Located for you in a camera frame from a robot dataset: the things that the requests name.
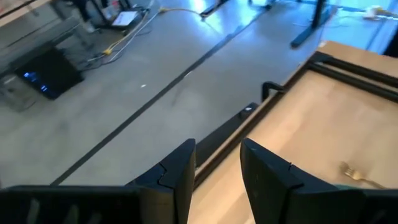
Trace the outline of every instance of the metal fork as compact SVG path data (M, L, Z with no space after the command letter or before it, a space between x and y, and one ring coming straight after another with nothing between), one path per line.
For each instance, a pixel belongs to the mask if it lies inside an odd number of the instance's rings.
M348 177L350 177L353 180L365 182L365 183L370 184L373 187L376 187L379 189L387 189L387 187L385 187L373 180L366 179L362 173L360 173L358 170L350 167L346 162L341 163L340 170L342 171L342 173L344 173L344 175L347 175Z

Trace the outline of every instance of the black metal leg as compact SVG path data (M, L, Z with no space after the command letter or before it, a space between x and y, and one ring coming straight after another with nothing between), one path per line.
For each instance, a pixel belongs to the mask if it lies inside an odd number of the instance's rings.
M266 4L266 9L270 10L274 6L275 2L276 2L276 0L268 0L267 4Z
M390 40L389 45L384 50L384 55L398 58L398 29L394 34L394 37Z
M299 34L293 41L291 41L291 47L299 47L330 18L331 11L329 9L322 12L324 5L325 0L318 0L311 25L307 27L301 34Z
M102 13L101 8L98 6L97 2L95 2L95 0L90 0L91 3L93 3L95 10L97 10L99 16L101 16L102 21L104 22L104 24L108 25L109 21L106 19L106 17L104 16L104 14Z
M94 43L90 40L87 35L87 32L83 30L81 26L74 28L73 34L80 40L81 45L87 50L90 51L94 47Z
M122 1L120 1L120 0L119 0L119 6L120 6L120 10L121 11L125 11L126 10L126 7L125 7L124 3Z
M65 7L65 3L60 2L60 1L50 1L49 2L51 8L53 9L53 11L56 13L56 15L58 16L58 18L60 18L61 20L65 20L68 19L71 16L71 9L67 9Z
M130 3L129 0L124 0L124 2L126 3L126 7L127 7L128 9L131 9L131 8L132 8L131 3Z
M224 3L226 3L228 0L221 0L217 4L214 4L210 6L209 8L205 9L200 15L202 17L209 16L211 13L215 12L215 9L221 7Z

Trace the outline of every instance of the black electronic device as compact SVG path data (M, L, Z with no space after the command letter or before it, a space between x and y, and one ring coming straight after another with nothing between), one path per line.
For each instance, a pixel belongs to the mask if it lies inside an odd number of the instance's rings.
M240 153L256 223L398 223L398 190L340 190L250 139Z
M0 190L0 223L184 224L195 176L195 140L120 187L17 186Z
M118 0L113 1L112 6L110 6L118 12L117 16L114 19L109 20L103 14L96 0L90 1L102 20L101 25L95 26L100 29L121 30L124 35L127 35L129 30L132 30L134 27L138 26L139 23L144 19L144 16L149 13L149 9L144 9L139 6L131 6L130 0Z
M33 89L51 100L83 81L81 72L51 43L19 55L10 63L10 68Z

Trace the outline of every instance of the concrete floor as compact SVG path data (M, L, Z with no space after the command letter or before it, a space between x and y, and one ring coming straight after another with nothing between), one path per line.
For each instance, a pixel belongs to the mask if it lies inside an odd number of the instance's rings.
M197 11L211 3L162 2ZM52 183L213 46L257 16L61 184L125 184L187 138L200 141L248 103L259 103L261 83L284 81L319 41L380 52L385 35L396 26L396 21L363 21L339 11L301 48L290 49L312 11L311 4L281 1L262 12L245 0L232 0L206 23L188 12L156 17L152 32L137 37L122 58L87 72L84 82L56 101L40 99L23 113L0 105L2 185Z

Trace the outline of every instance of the wooden table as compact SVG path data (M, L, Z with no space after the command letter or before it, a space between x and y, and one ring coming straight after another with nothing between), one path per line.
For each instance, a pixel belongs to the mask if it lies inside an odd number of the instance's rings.
M394 58L334 42L318 51L398 77ZM267 103L263 102L207 163ZM394 175L398 170L398 105L315 72L306 73L247 137L331 184L371 188L341 174L339 165L345 161L367 178L398 188ZM194 192L189 223L254 223L241 176L239 146Z
M30 4L30 6L32 7L32 9L37 9L38 7L40 7L40 6L42 6L42 5L46 4L46 3L48 3L49 1L50 1L50 0L37 0L37 1L32 2L32 4ZM12 9L18 7L18 6L22 5L23 3L24 3L23 1L16 1L16 2L14 3L15 6L10 6L9 9L6 9L6 10L5 10L4 12L2 12L1 14L5 14L7 11L12 10ZM19 10L13 12L12 14L7 15L7 16L1 18L1 19L0 19L0 27L6 25L6 24L8 24L8 23L10 23L10 22L12 22L12 21L18 19L18 18L20 18L21 16L23 16L23 15L29 13L29 12L30 12L30 10L29 10L28 7L22 7L21 9L19 9Z

